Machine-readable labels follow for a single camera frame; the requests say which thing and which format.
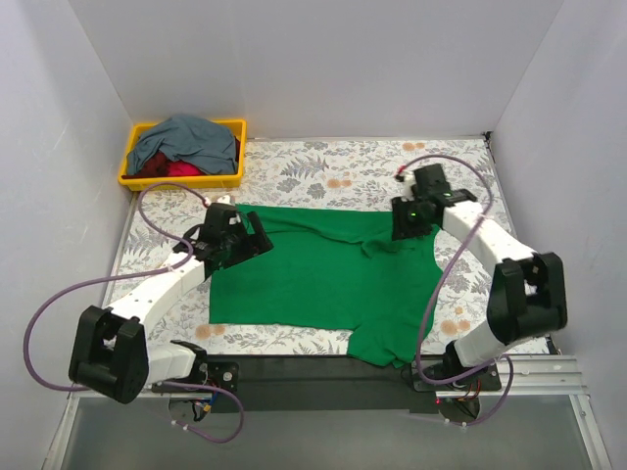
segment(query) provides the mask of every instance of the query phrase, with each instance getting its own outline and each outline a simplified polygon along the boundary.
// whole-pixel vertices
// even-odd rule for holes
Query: wall
[[[35,309],[111,267],[127,208],[114,179],[130,127],[66,0],[7,0],[0,16],[0,468],[40,468],[66,404],[27,376],[22,336]],[[44,315],[32,354],[68,383],[76,321],[102,290]]]
[[[494,129],[562,0],[71,0],[133,120],[255,136]]]
[[[564,260],[557,335],[576,353],[614,468],[627,461],[627,4],[565,0],[494,134],[520,238]]]

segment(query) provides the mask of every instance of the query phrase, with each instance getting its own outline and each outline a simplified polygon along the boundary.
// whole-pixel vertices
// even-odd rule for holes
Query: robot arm
[[[254,233],[248,233],[243,217]],[[261,255],[272,244],[257,215],[238,212],[228,196],[209,205],[205,222],[189,229],[183,238],[194,248],[190,261],[148,278],[106,308],[91,306],[81,315],[71,380],[122,403],[132,401],[145,386],[167,379],[192,377],[198,383],[202,367],[207,367],[202,348],[185,342],[148,348],[146,339],[173,305],[213,272]],[[186,246],[179,243],[162,267],[186,256]]]
[[[463,242],[482,216],[467,190],[452,190],[440,164],[401,175],[404,197],[392,200],[393,238],[419,237],[439,225]],[[486,219],[467,247],[486,271],[492,286],[486,320],[447,345],[444,374],[452,377],[499,357],[530,338],[566,325],[563,266],[553,253],[540,255]]]

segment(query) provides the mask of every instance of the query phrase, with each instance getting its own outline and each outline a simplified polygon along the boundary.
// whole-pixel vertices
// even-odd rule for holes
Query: red cloth
[[[235,139],[237,162],[239,162],[239,146],[239,140]],[[121,178],[165,178],[168,176],[203,176],[204,174],[205,173],[193,164],[183,161],[171,162],[168,157],[166,157],[166,154],[157,152],[136,174],[123,174]]]

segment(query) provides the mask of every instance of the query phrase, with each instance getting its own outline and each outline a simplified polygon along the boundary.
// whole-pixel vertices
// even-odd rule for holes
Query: table top
[[[389,211],[390,199],[401,193],[392,175],[407,161],[426,154],[447,154],[469,162],[486,178],[495,194],[490,213],[512,232],[493,162],[481,139],[425,141],[250,141],[246,144],[245,176],[234,189],[201,190],[210,197],[229,193],[237,203],[335,209]],[[485,203],[486,191],[466,167],[438,161],[454,189],[468,189]],[[204,220],[205,209],[183,191],[155,191],[144,198],[148,217],[170,233],[182,234]],[[158,267],[172,242],[152,231],[132,207],[122,234],[117,273]],[[436,236],[435,259],[444,268],[459,242],[444,231]],[[141,280],[116,282],[106,303],[119,299]],[[485,318],[491,278],[479,261],[465,253],[440,293],[432,331],[423,353],[442,353],[448,342],[472,330]],[[197,344],[217,354],[342,354],[350,331],[284,325],[210,325],[207,281],[189,292],[158,323],[148,338],[154,345],[170,340]],[[517,346],[514,353],[548,353],[543,338]]]

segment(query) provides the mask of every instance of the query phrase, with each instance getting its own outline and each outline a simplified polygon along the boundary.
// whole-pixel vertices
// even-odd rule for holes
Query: green cloth
[[[437,228],[393,242],[390,212],[239,210],[257,212],[274,248],[214,273],[211,323],[348,329],[348,355],[376,365],[412,361],[442,274],[433,255]]]

